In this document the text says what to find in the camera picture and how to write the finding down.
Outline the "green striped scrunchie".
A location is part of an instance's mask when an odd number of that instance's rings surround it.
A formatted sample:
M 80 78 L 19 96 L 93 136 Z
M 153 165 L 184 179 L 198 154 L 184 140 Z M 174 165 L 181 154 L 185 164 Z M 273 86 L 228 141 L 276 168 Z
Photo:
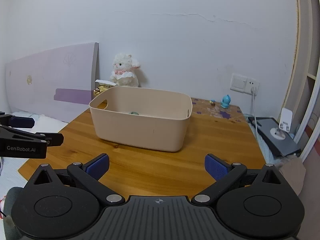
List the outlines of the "green striped scrunchie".
M 139 115 L 139 113 L 134 112 L 134 111 L 130 112 L 129 114 L 131 114 L 131 115 Z

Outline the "lilac bed headboard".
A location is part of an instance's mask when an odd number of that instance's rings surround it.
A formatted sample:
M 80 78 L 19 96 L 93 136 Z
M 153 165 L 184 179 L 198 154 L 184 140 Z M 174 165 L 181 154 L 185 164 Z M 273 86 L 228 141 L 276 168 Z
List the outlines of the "lilac bed headboard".
M 32 54 L 5 65 L 13 112 L 71 122 L 88 109 L 95 89 L 99 44 L 75 44 Z

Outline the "blue bird figurine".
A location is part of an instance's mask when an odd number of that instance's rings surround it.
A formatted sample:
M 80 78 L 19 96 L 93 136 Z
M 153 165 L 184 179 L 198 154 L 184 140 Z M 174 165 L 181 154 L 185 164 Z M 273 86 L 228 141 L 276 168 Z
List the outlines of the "blue bird figurine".
M 231 97 L 227 94 L 221 99 L 221 107 L 227 109 L 231 103 Z

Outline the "white phone stand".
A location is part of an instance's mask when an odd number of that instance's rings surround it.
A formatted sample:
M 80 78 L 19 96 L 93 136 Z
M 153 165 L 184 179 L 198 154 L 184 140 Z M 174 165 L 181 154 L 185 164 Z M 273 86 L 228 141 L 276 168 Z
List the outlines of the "white phone stand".
M 281 109 L 280 122 L 278 124 L 278 127 L 270 129 L 272 137 L 277 140 L 285 140 L 286 133 L 289 133 L 291 129 L 292 115 L 293 113 L 291 110 L 287 108 Z

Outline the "beige plastic storage basket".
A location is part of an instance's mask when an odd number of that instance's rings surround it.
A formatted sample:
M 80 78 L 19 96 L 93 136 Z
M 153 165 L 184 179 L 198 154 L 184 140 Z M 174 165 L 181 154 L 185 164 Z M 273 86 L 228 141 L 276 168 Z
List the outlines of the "beige plastic storage basket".
M 177 152 L 193 110 L 191 97 L 140 87 L 112 87 L 89 103 L 96 135 L 103 140 Z

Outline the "gold gift box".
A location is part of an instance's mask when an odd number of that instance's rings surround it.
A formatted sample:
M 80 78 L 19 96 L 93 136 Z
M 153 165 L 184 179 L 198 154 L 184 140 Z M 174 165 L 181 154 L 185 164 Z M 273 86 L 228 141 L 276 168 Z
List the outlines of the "gold gift box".
M 108 90 L 109 88 L 115 87 L 117 84 L 108 80 L 95 80 L 95 89 L 93 90 L 94 97 Z

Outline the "white plush lamb toy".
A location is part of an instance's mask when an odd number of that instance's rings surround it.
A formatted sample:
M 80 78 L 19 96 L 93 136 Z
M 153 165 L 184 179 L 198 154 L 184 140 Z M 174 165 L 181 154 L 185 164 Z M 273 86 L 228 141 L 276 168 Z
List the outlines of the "white plush lamb toy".
M 110 81 L 118 86 L 139 87 L 135 70 L 140 68 L 140 63 L 130 54 L 119 53 L 113 61 L 113 70 Z

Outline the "white wall switch socket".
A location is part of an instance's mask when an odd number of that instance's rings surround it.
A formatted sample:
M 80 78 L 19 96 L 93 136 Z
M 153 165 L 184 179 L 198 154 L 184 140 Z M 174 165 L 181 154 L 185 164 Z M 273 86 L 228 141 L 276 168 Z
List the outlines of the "white wall switch socket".
M 256 95 L 259 85 L 260 83 L 256 79 L 233 73 L 231 77 L 230 90 Z

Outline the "white wooden shelf frame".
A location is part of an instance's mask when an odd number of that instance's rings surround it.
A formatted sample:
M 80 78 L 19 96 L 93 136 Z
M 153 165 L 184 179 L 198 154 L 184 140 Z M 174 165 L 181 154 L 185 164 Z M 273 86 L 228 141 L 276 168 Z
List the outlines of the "white wooden shelf frame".
M 296 48 L 283 106 L 293 112 L 291 132 L 305 161 L 319 148 L 319 0 L 297 0 Z

